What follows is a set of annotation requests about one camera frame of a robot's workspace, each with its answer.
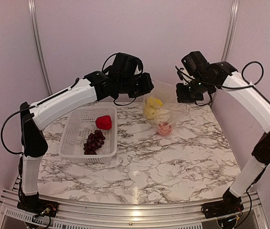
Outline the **yellow toy banana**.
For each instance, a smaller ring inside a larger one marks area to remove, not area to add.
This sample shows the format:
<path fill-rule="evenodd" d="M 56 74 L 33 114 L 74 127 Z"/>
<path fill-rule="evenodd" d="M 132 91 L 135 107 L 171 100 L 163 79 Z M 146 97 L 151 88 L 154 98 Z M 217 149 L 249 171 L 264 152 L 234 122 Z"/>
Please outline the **yellow toy banana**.
<path fill-rule="evenodd" d="M 153 119 L 157 115 L 159 105 L 153 100 L 153 98 L 148 98 L 144 102 L 143 112 L 147 119 Z"/>

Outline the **clear zip top bag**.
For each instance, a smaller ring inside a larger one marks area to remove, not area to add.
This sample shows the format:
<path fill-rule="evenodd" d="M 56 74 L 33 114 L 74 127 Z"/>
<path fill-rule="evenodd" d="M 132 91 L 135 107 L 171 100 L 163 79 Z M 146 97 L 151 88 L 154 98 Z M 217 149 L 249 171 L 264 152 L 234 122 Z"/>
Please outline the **clear zip top bag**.
<path fill-rule="evenodd" d="M 188 107 L 177 102 L 175 85 L 157 80 L 152 83 L 153 90 L 143 98 L 143 116 L 157 134 L 168 136 L 177 122 L 188 113 Z"/>

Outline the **white toy cauliflower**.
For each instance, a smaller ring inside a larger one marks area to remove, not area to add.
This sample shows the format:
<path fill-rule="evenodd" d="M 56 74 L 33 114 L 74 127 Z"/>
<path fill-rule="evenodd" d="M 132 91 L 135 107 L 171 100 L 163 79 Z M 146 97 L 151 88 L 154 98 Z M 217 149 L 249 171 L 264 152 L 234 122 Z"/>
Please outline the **white toy cauliflower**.
<path fill-rule="evenodd" d="M 156 123 L 164 123 L 170 119 L 170 112 L 164 109 L 156 110 L 154 121 Z"/>

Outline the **red toy bell pepper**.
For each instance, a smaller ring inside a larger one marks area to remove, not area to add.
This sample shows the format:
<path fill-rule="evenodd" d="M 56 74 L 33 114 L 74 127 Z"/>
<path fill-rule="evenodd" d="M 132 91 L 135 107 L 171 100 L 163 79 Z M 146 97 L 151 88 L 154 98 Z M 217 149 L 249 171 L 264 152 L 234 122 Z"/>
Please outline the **red toy bell pepper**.
<path fill-rule="evenodd" d="M 103 130 L 112 128 L 112 119 L 109 115 L 100 116 L 95 121 L 96 127 Z"/>

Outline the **orange toy pumpkin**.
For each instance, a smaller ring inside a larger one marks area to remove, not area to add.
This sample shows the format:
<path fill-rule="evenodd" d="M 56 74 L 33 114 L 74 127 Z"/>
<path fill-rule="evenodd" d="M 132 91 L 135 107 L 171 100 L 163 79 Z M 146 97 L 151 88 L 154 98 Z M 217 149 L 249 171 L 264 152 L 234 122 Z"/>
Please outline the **orange toy pumpkin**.
<path fill-rule="evenodd" d="M 170 135 L 172 133 L 172 125 L 167 122 L 159 124 L 157 132 L 163 136 Z"/>

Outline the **purple toy grape bunch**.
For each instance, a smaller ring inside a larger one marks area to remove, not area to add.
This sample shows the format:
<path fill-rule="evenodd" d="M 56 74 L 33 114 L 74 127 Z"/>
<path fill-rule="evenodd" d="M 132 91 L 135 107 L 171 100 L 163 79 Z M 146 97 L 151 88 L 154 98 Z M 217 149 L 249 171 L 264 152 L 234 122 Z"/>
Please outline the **purple toy grape bunch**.
<path fill-rule="evenodd" d="M 85 155 L 97 155 L 96 151 L 105 144 L 105 136 L 101 130 L 95 130 L 87 137 L 86 142 L 83 145 Z"/>

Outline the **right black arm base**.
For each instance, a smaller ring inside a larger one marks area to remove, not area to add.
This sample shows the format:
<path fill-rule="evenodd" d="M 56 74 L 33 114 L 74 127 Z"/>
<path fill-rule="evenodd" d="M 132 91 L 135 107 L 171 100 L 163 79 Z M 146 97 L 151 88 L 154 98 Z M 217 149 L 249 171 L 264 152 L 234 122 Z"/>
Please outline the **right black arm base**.
<path fill-rule="evenodd" d="M 244 206 L 241 197 L 236 197 L 227 189 L 222 196 L 222 200 L 204 203 L 201 207 L 201 212 L 205 218 L 221 217 L 228 214 L 241 212 Z"/>

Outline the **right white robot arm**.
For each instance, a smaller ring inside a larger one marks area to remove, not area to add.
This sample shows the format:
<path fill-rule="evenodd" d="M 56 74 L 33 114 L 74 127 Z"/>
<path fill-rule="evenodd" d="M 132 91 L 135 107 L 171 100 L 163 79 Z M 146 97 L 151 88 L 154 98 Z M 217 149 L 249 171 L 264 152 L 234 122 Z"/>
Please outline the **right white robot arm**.
<path fill-rule="evenodd" d="M 228 214 L 270 164 L 270 101 L 257 88 L 261 76 L 252 82 L 230 63 L 209 63 L 195 53 L 181 62 L 176 68 L 178 102 L 213 102 L 212 111 L 241 167 L 219 202 L 218 209 Z"/>

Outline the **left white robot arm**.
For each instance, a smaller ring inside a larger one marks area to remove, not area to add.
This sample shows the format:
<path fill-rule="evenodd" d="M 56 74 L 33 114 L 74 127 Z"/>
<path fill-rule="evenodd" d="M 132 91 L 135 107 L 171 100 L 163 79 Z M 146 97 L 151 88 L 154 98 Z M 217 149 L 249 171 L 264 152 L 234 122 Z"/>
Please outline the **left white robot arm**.
<path fill-rule="evenodd" d="M 149 73 L 122 77 L 119 80 L 95 71 L 52 96 L 32 104 L 21 120 L 24 147 L 21 190 L 26 197 L 24 205 L 32 212 L 39 212 L 43 205 L 38 193 L 38 172 L 41 159 L 48 150 L 43 130 L 63 115 L 107 97 L 114 100 L 126 94 L 138 98 L 154 88 Z"/>

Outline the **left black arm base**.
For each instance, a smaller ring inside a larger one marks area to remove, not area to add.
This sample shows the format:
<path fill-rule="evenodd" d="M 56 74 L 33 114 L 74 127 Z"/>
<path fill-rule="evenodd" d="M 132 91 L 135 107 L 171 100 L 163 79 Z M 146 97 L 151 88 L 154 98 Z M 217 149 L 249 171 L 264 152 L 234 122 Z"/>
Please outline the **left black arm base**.
<path fill-rule="evenodd" d="M 40 199 L 39 193 L 28 196 L 19 189 L 18 197 L 18 209 L 35 213 L 38 217 L 46 214 L 50 217 L 55 217 L 57 214 L 59 204 L 55 201 Z"/>

